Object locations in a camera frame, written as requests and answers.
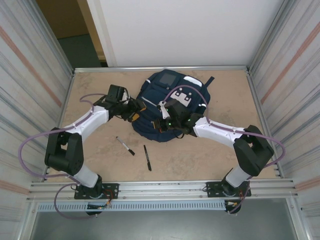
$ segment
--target black marker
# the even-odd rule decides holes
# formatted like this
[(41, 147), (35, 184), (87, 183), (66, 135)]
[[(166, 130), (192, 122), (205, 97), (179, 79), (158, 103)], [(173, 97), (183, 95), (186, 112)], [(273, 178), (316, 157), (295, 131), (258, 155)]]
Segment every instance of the black marker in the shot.
[(147, 161), (148, 169), (149, 169), (149, 171), (151, 171), (151, 165), (150, 165), (150, 161), (149, 161), (149, 156), (148, 156), (148, 152), (147, 152), (146, 145), (143, 145), (143, 147), (144, 147), (144, 152), (145, 152), (145, 156), (146, 156), (146, 161)]
[(135, 152), (132, 151), (132, 150), (124, 143), (124, 141), (121, 140), (120, 137), (117, 136), (116, 139), (132, 154), (132, 156), (135, 155)]

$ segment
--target robotic arm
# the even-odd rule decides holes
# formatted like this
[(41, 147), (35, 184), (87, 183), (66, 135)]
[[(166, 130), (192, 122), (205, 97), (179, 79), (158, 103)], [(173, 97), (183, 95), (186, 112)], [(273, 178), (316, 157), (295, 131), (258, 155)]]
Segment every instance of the robotic arm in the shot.
[[(256, 126), (241, 128), (208, 120), (202, 114), (190, 113), (176, 99), (160, 102), (158, 108), (162, 112), (162, 118), (153, 124), (160, 132), (177, 129), (186, 135), (212, 139), (234, 148), (238, 165), (232, 168), (219, 184), (214, 182), (215, 197), (237, 196), (243, 183), (246, 183), (251, 176), (258, 176), (274, 154), (264, 138), (238, 133), (261, 134)], [(74, 126), (73, 128), (49, 135), (45, 164), (67, 173), (80, 183), (77, 188), (79, 196), (99, 198), (103, 195), (102, 178), (84, 164), (83, 142), (100, 125), (114, 116), (133, 122), (139, 117), (138, 112), (145, 109), (145, 104), (139, 99), (131, 98), (124, 87), (111, 85), (108, 94), (94, 103), (93, 110), (66, 126), (66, 128)]]
[(221, 182), (220, 191), (225, 196), (234, 196), (239, 187), (251, 176), (258, 176), (274, 154), (266, 139), (237, 132), (262, 134), (256, 126), (248, 128), (228, 126), (207, 119), (202, 114), (190, 113), (176, 99), (160, 102), (162, 119), (153, 123), (160, 132), (177, 129), (186, 135), (212, 139), (234, 148), (238, 165), (232, 168)]
[[(44, 162), (48, 167), (76, 179), (81, 184), (82, 195), (97, 198), (102, 194), (102, 178), (84, 164), (83, 143), (99, 126), (114, 116), (133, 122), (139, 117), (138, 112), (145, 110), (146, 106), (141, 100), (131, 98), (126, 88), (116, 85), (111, 85), (108, 94), (93, 105), (93, 111), (90, 110), (65, 127), (74, 128), (49, 135)], [(84, 120), (90, 112), (91, 116), (76, 126), (76, 123)]]

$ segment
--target wooden table surface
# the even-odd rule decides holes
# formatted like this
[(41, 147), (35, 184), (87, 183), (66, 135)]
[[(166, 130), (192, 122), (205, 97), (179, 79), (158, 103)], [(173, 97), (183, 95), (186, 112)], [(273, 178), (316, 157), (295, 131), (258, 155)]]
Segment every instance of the wooden table surface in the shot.
[[(180, 71), (205, 83), (211, 95), (209, 118), (223, 124), (261, 129), (255, 104), (243, 70)], [(127, 88), (135, 98), (152, 71), (77, 73), (67, 104), (63, 126), (71, 124), (89, 110), (79, 98), (91, 93), (108, 93), (110, 84)], [(88, 97), (93, 102), (99, 96)], [(132, 156), (117, 140), (119, 136), (134, 152)], [(148, 170), (143, 145), (146, 145), (152, 171)], [(85, 164), (102, 176), (103, 181), (178, 181), (222, 179), (237, 165), (233, 148), (210, 139), (186, 135), (159, 143), (135, 132), (130, 123), (114, 117), (100, 126), (84, 143)], [(259, 178), (275, 178), (273, 167), (264, 169)], [(65, 182), (65, 178), (50, 178)]]

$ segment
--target corrugated metal wall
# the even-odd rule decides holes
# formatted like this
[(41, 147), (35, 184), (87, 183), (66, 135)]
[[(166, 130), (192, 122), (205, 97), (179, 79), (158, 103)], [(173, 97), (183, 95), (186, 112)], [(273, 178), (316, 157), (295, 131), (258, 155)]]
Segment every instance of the corrugated metal wall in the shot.
[(320, 1), (297, 0), (276, 28), (252, 78), (271, 134), (287, 149), (303, 213), (320, 238)]
[[(0, 1), (0, 239), (13, 239), (31, 177), (20, 166), (20, 143), (57, 125), (72, 78), (69, 63), (28, 0)], [(25, 146), (23, 157), (43, 173), (47, 138)]]

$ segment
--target navy blue backpack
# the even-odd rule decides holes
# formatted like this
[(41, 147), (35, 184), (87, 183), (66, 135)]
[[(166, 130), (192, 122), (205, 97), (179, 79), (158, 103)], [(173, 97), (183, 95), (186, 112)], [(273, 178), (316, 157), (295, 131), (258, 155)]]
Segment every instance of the navy blue backpack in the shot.
[[(154, 73), (144, 82), (137, 96), (137, 99), (142, 100), (146, 105), (146, 110), (140, 112), (140, 117), (132, 123), (133, 129), (141, 136), (157, 142), (167, 142), (177, 138), (182, 134), (179, 130), (168, 130), (160, 133), (157, 129), (154, 129), (153, 121), (162, 118), (162, 114), (157, 108), (157, 105), (165, 99), (173, 88), (180, 85), (194, 87), (204, 96), (206, 102), (209, 103), (210, 94), (207, 87), (214, 79), (214, 77), (210, 77), (206, 84), (203, 84), (194, 77), (168, 69)], [(203, 114), (206, 110), (204, 101), (199, 94), (191, 88), (178, 88), (166, 101), (168, 102), (172, 98), (177, 99), (192, 113)]]

